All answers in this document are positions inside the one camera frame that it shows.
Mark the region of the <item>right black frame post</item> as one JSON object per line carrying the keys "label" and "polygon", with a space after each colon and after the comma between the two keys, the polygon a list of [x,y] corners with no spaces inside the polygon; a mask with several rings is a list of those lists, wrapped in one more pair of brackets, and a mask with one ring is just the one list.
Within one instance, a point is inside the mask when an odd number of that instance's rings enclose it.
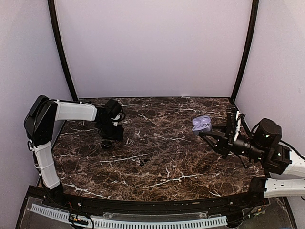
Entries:
{"label": "right black frame post", "polygon": [[244,50],[240,62],[240,66],[238,69],[237,77],[234,83],[234,87],[231,93],[230,97],[230,102],[232,104],[235,104],[235,101],[237,99],[237,95],[242,83],[242,79],[244,76],[244,72],[246,69],[251,45],[252,45],[252,40],[253,40],[253,35],[254,35],[254,30],[255,30],[255,25],[256,25],[256,19],[257,19],[257,14],[258,14],[258,7],[259,7],[259,0],[253,0],[252,1],[252,6],[251,6],[251,13],[250,13],[250,19],[249,19],[249,25],[247,29],[247,35],[245,39],[245,44],[244,44]]}

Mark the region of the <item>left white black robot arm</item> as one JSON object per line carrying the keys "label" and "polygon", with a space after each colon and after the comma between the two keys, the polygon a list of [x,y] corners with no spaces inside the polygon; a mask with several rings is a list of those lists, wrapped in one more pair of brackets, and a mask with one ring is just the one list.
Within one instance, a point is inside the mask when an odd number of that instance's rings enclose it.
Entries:
{"label": "left white black robot arm", "polygon": [[40,95],[24,120],[28,149],[46,188],[60,186],[51,149],[54,124],[62,120],[94,122],[98,133],[106,140],[123,140],[124,128],[119,122],[125,119],[122,106],[110,99],[105,105],[49,99]]}

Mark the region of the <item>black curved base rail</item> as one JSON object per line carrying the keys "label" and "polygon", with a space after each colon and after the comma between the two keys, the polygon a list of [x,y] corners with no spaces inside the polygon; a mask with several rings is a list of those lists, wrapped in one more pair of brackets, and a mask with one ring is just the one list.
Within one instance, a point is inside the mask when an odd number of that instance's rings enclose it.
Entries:
{"label": "black curved base rail", "polygon": [[197,212],[208,212],[210,215],[234,214],[243,209],[269,205],[269,200],[259,199],[258,196],[252,197],[247,192],[217,198],[161,202],[107,200],[70,194],[64,194],[63,196],[66,201],[72,204],[71,211],[79,210],[90,215],[102,215],[106,212],[144,215]]}

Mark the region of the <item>black frame post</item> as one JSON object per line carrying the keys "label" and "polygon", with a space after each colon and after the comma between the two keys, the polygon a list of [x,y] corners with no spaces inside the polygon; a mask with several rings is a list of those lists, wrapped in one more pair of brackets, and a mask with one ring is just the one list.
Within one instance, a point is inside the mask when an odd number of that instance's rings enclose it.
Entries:
{"label": "black frame post", "polygon": [[257,19],[257,14],[258,14],[258,7],[259,7],[259,0],[253,0],[252,1],[252,6],[251,6],[251,13],[250,13],[250,19],[249,19],[249,25],[247,29],[247,35],[245,39],[245,44],[244,44],[244,50],[240,62],[240,66],[238,69],[237,77],[234,83],[234,87],[231,93],[230,97],[230,102],[232,104],[235,104],[235,101],[237,99],[237,95],[242,83],[242,79],[244,76],[244,72],[246,69],[251,45],[252,45],[252,40],[253,40],[253,35],[254,35],[254,30],[255,30],[255,25],[256,25],[256,19]]}
{"label": "black frame post", "polygon": [[56,13],[56,7],[55,7],[55,1],[54,0],[47,0],[48,2],[48,8],[49,8],[49,14],[50,14],[50,20],[53,30],[53,36],[55,39],[56,47],[58,56],[61,62],[61,67],[64,73],[65,81],[68,86],[71,98],[73,101],[78,101],[78,96],[72,81],[71,73],[68,67],[68,62],[66,59],[63,43],[61,40],[61,32],[59,29],[59,23],[57,19],[57,13]]}

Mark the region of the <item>purple earbud charging case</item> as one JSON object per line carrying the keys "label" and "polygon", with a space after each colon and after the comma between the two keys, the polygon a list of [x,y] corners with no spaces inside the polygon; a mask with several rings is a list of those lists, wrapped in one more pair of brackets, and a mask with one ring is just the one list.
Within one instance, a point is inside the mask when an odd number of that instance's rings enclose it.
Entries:
{"label": "purple earbud charging case", "polygon": [[211,119],[207,115],[203,115],[192,120],[193,128],[192,132],[195,135],[199,135],[200,132],[212,131]]}

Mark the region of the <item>black earbud charging case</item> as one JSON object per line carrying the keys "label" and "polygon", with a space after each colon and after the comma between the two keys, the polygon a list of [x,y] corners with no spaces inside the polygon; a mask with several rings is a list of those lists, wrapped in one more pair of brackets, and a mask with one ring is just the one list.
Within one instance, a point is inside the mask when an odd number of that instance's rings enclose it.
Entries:
{"label": "black earbud charging case", "polygon": [[104,140],[101,142],[101,148],[108,149],[112,146],[112,142],[109,140]]}

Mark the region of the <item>black wireless earbud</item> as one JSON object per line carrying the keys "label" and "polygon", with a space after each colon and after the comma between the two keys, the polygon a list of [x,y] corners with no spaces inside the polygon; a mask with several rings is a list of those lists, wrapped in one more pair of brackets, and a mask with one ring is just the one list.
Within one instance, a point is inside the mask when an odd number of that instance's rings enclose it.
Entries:
{"label": "black wireless earbud", "polygon": [[140,166],[144,166],[147,162],[149,162],[149,159],[144,159],[140,161]]}

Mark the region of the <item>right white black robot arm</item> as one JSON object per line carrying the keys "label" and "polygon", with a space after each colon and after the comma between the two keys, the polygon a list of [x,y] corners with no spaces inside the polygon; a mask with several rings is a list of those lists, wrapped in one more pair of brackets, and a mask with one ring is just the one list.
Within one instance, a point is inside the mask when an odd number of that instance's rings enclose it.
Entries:
{"label": "right white black robot arm", "polygon": [[248,158],[249,163],[260,163],[267,174],[296,177],[286,180],[255,177],[243,203],[253,207],[263,198],[304,197],[305,157],[281,139],[281,126],[264,118],[250,130],[245,115],[235,106],[229,106],[226,114],[226,121],[216,125],[211,123],[210,117],[200,116],[193,120],[192,131],[222,158],[233,153],[239,159]]}

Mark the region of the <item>left black frame post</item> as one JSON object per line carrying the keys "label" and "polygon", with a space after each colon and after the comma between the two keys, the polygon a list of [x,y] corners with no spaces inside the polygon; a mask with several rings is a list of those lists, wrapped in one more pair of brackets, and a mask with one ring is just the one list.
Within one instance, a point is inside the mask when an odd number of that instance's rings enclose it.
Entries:
{"label": "left black frame post", "polygon": [[53,30],[53,36],[55,39],[56,47],[58,56],[61,62],[61,67],[64,73],[65,81],[68,86],[71,98],[73,101],[78,101],[78,96],[72,81],[71,73],[68,67],[68,62],[66,59],[63,43],[61,40],[61,32],[59,29],[59,23],[57,19],[57,13],[56,13],[56,7],[55,7],[55,1],[54,0],[47,0],[48,2],[48,8],[49,8],[49,14],[50,14],[50,20]]}

